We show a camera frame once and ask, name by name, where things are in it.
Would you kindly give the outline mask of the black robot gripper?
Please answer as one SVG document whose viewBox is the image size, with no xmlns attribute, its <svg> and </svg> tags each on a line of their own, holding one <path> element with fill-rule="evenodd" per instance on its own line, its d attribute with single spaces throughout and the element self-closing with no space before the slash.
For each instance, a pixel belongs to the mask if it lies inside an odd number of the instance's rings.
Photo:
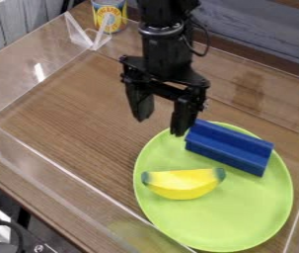
<svg viewBox="0 0 299 253">
<path fill-rule="evenodd" d="M 174 24 L 154 27 L 140 24 L 143 55 L 123 55 L 122 82 L 135 119 L 142 122 L 152 114 L 154 96 L 174 102 L 170 133 L 183 136 L 203 110 L 209 80 L 191 67 L 193 55 L 203 56 L 193 47 L 193 26 Z"/>
</svg>

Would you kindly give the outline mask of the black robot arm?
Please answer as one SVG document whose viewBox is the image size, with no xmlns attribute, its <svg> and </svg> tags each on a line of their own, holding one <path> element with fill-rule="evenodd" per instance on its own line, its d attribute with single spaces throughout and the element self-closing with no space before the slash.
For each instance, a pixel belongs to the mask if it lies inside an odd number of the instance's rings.
<svg viewBox="0 0 299 253">
<path fill-rule="evenodd" d="M 174 102 L 170 133 L 182 136 L 205 110 L 210 81 L 191 67 L 193 57 L 205 55 L 193 47 L 193 17 L 199 0 L 138 0 L 140 56 L 124 55 L 122 82 L 134 117 L 143 121 L 154 111 L 156 96 Z"/>
</svg>

